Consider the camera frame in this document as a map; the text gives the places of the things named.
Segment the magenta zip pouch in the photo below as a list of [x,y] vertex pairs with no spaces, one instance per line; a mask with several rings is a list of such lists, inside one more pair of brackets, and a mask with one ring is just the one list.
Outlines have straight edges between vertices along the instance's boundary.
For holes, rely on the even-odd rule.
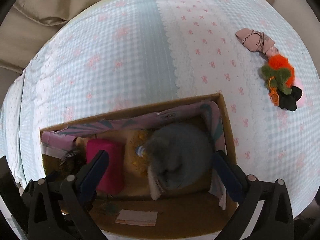
[[125,186],[125,145],[108,139],[90,139],[86,145],[87,163],[89,163],[100,150],[105,150],[108,153],[109,165],[97,189],[106,194],[117,195]]

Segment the brown cookie plush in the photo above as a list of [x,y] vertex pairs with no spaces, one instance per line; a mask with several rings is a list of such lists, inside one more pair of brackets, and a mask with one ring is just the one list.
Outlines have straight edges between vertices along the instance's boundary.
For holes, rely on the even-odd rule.
[[152,132],[148,130],[136,130],[133,132],[132,138],[129,140],[129,157],[133,172],[138,177],[147,176],[150,158],[145,144],[151,137]]

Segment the grey fluffy sock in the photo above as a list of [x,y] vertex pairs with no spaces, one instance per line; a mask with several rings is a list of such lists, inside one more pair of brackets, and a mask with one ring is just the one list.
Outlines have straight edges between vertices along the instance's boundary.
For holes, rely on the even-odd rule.
[[187,187],[212,168],[213,146],[209,136],[191,124],[172,123],[156,130],[145,149],[164,190]]

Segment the orange green plush toy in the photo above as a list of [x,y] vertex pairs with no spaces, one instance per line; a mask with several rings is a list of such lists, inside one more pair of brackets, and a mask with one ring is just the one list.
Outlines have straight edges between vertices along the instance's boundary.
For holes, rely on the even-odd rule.
[[295,81],[295,69],[288,58],[281,54],[271,56],[261,67],[269,97],[275,106],[280,106],[280,93],[290,95]]

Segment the pink patterned cloth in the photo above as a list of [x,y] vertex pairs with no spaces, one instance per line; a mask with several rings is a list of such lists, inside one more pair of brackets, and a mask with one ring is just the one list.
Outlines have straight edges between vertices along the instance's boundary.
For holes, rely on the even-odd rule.
[[263,32],[244,28],[237,31],[235,35],[239,42],[251,52],[260,52],[267,58],[279,54],[274,40]]

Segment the open cardboard box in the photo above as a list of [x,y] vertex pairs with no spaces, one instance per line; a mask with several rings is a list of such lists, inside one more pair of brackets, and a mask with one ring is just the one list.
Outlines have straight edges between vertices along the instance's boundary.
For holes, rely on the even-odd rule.
[[63,169],[78,149],[91,161],[110,155],[90,211],[97,226],[130,238],[172,239],[217,233],[236,204],[217,174],[216,151],[236,162],[222,94],[196,96],[107,113],[45,128],[46,172]]

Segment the blue checkered bedsheet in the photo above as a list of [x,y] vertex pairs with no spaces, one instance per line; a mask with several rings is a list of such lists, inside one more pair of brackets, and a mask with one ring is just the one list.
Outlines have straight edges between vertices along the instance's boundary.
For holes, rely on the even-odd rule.
[[[297,110],[272,104],[265,59],[236,38],[242,28],[268,35],[293,65]],[[1,155],[21,185],[44,176],[43,128],[220,93],[245,172],[283,178],[295,216],[319,188],[318,73],[265,0],[17,0],[1,25],[1,63],[22,69],[1,106]]]

